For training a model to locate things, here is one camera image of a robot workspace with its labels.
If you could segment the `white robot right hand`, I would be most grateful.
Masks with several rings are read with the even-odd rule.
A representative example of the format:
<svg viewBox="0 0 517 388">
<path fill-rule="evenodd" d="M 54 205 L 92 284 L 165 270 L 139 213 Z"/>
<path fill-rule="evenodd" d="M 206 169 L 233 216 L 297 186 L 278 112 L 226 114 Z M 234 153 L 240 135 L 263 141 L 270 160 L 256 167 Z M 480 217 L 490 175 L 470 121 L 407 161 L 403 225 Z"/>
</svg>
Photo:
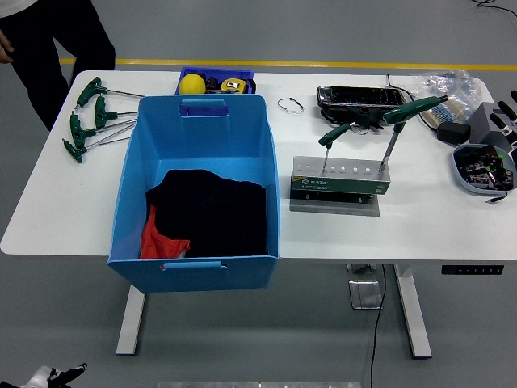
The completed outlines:
<svg viewBox="0 0 517 388">
<path fill-rule="evenodd" d="M 489 118 L 506 138 L 511 148 L 509 155 L 516 162 L 516 110 L 504 100 L 498 101 L 498 108 L 507 117 L 509 124 L 495 112 L 490 113 Z"/>
</svg>

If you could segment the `person's right hand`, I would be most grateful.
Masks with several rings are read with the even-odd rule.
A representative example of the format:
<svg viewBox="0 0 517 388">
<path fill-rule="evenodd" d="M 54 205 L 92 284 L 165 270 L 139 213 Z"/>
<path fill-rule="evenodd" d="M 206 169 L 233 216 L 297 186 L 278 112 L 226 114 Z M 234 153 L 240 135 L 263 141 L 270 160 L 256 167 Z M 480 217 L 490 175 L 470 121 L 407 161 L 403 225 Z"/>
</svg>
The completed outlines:
<svg viewBox="0 0 517 388">
<path fill-rule="evenodd" d="M 11 54 L 14 52 L 14 49 L 11 45 L 11 42 L 6 37 L 3 31 L 0 31 L 0 62 L 2 64 L 10 64 L 14 62 Z"/>
</svg>

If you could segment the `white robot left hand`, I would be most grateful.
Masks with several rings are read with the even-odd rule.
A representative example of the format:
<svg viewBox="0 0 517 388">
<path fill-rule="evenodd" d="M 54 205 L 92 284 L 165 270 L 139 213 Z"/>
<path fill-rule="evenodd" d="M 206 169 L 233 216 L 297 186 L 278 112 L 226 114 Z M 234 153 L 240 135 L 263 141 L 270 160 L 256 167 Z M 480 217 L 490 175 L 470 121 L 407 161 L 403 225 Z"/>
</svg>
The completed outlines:
<svg viewBox="0 0 517 388">
<path fill-rule="evenodd" d="M 60 370 L 54 367 L 43 365 L 39 367 L 33 376 L 23 387 L 35 388 L 62 388 L 69 387 L 69 384 L 81 376 L 87 369 L 87 363 L 81 363 L 68 370 Z"/>
</svg>

